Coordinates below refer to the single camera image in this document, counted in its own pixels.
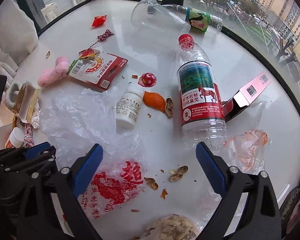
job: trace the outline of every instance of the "metal screw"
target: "metal screw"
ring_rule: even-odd
[[[36,179],[37,177],[39,177],[39,173],[37,172],[32,173],[31,178]]]
[[[64,168],[61,169],[62,174],[68,174],[69,171],[70,171],[70,169],[68,167],[64,167]]]
[[[268,173],[266,173],[265,171],[261,171],[260,172],[261,177],[266,178],[268,177]]]
[[[231,166],[231,167],[230,167],[230,171],[231,171],[232,173],[238,173],[238,172],[239,172],[239,169],[238,169],[237,167],[235,167],[235,166]]]

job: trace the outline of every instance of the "horse illustration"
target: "horse illustration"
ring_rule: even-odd
[[[212,96],[211,101],[213,102],[213,100],[214,100],[215,103],[217,102],[216,95],[212,90],[205,90],[203,87],[198,87],[198,90],[199,90],[199,92],[201,92],[201,95],[199,95],[199,96],[201,97],[201,99],[202,99],[202,96],[204,96],[205,102],[207,102],[207,100],[206,100],[207,96]]]

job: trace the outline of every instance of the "pink cardboard box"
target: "pink cardboard box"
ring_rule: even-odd
[[[225,121],[229,121],[246,109],[265,88],[271,80],[268,74],[261,72],[240,90],[223,106]]]

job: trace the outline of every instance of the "pink fuzzy object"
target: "pink fuzzy object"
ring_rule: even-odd
[[[56,67],[55,68],[47,68],[43,71],[42,75],[38,79],[38,85],[40,87],[47,87],[52,83],[63,79],[69,70],[69,62],[66,57],[57,57],[56,59]]]

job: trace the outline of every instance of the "white bottle cap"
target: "white bottle cap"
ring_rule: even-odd
[[[138,84],[129,84],[126,93],[136,94],[138,97],[143,99],[143,95],[145,94],[145,89]]]
[[[25,138],[25,134],[23,133],[23,131],[20,128],[18,128],[18,127],[13,128],[13,130],[10,134],[10,139],[11,139],[12,144],[16,148],[21,147],[21,145],[23,144],[24,138]]]

